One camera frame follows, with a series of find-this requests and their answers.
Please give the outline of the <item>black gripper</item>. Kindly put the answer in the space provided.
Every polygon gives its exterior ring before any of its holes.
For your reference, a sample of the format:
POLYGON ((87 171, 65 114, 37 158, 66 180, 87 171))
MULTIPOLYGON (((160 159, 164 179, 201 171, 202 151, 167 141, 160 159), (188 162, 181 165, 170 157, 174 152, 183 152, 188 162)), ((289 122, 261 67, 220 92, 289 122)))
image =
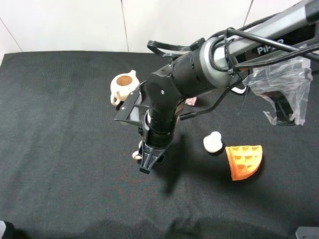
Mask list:
POLYGON ((164 161, 166 151, 164 148, 168 147, 173 140, 176 123, 177 109, 146 111, 141 133, 144 143, 140 172, 149 174, 155 163, 164 161))

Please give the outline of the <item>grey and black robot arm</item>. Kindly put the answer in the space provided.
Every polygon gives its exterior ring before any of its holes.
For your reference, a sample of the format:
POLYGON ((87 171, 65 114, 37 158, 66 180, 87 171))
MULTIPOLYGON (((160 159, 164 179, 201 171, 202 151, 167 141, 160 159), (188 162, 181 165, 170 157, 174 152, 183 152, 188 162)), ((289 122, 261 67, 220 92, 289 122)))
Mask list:
POLYGON ((153 72, 145 89, 150 99, 140 129, 140 171, 150 173, 173 140, 176 123, 196 117, 183 114, 186 99, 240 85, 252 68, 268 67, 295 57, 318 60, 319 3, 303 0, 278 14, 240 29, 228 28, 189 47, 174 46, 182 56, 153 72))

